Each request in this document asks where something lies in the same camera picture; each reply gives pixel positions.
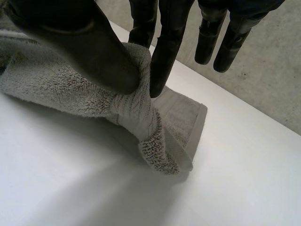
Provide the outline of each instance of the terry cloth towel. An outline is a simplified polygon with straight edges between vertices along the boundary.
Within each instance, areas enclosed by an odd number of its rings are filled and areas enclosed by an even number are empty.
[[[104,117],[138,138],[142,157],[154,170],[164,174],[192,170],[207,108],[167,87],[151,100],[149,50],[129,43],[124,46],[141,75],[131,95],[90,83],[51,49],[19,32],[2,14],[0,90],[62,112]]]

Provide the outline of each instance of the towel fold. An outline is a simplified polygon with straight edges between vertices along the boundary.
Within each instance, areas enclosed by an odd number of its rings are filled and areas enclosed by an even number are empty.
[[[90,83],[51,49],[14,30],[2,15],[0,90],[62,112],[104,117],[138,138],[139,150],[153,169],[164,174],[192,170],[207,108],[167,87],[151,100],[149,50],[129,43],[124,46],[141,75],[131,95]]]

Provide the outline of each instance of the white surface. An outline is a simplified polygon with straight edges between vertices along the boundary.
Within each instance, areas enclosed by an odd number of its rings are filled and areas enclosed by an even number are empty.
[[[179,62],[167,84],[208,107],[186,180],[151,172],[105,122],[0,94],[0,225],[300,226],[301,137]]]

